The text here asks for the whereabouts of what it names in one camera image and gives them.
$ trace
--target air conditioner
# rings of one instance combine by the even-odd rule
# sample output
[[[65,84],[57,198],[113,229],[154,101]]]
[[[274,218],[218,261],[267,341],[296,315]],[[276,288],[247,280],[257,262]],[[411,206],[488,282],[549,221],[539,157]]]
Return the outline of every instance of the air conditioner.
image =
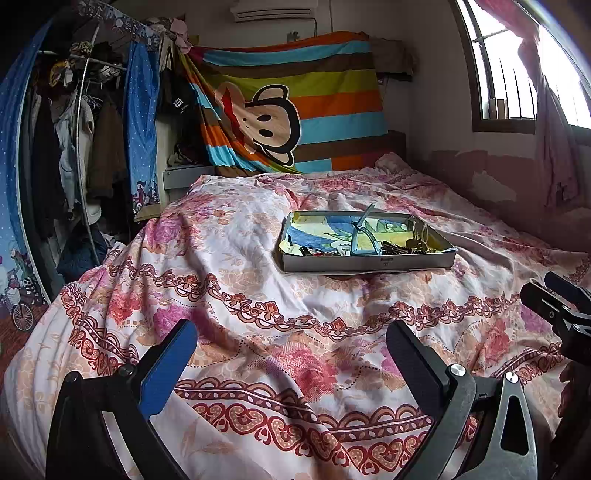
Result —
[[[236,22],[314,18],[318,0],[235,0],[230,11]]]

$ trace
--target metal screw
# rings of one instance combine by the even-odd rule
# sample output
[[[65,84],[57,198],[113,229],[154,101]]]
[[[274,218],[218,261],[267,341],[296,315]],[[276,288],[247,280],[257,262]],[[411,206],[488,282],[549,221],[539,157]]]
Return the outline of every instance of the metal screw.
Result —
[[[78,380],[78,372],[70,372],[64,377],[64,382],[73,383]]]
[[[122,377],[128,377],[134,372],[134,366],[131,364],[121,365],[117,373]]]
[[[453,364],[449,367],[449,371],[455,375],[456,377],[463,377],[466,375],[466,369],[463,365],[460,364]]]
[[[507,372],[505,378],[511,383],[517,383],[519,381],[519,377],[515,372]]]

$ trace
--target bed sheet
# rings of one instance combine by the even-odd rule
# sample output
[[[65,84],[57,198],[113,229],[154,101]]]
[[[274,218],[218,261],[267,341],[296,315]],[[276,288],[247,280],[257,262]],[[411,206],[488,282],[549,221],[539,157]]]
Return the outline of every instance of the bed sheet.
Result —
[[[370,203],[426,220],[458,247],[454,266],[351,278],[278,268],[290,211]],[[565,361],[519,291],[548,270],[589,286],[589,266],[589,255],[516,232],[393,154],[361,171],[204,176],[125,249],[64,287],[11,362],[4,395],[43,471],[65,374],[112,374],[188,318],[199,344],[152,422],[190,478],[391,479],[433,419],[388,355],[388,324],[405,321],[474,374],[514,370],[555,427]],[[128,474],[140,478],[108,423]]]

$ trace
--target window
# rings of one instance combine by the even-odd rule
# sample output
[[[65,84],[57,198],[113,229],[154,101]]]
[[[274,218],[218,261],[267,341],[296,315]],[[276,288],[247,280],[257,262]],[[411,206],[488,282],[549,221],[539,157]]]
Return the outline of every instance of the window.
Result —
[[[521,39],[474,0],[450,0],[466,53],[475,131],[535,133],[537,95],[517,50]],[[589,104],[570,58],[540,26],[542,71],[579,143],[591,140]]]

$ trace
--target striped blanket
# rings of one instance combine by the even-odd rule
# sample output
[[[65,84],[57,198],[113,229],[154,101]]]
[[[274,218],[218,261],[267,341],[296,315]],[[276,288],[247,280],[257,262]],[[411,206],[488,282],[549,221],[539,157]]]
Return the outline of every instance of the striped blanket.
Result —
[[[193,47],[210,161],[247,171],[373,166],[389,137],[368,37],[336,32],[257,48]]]

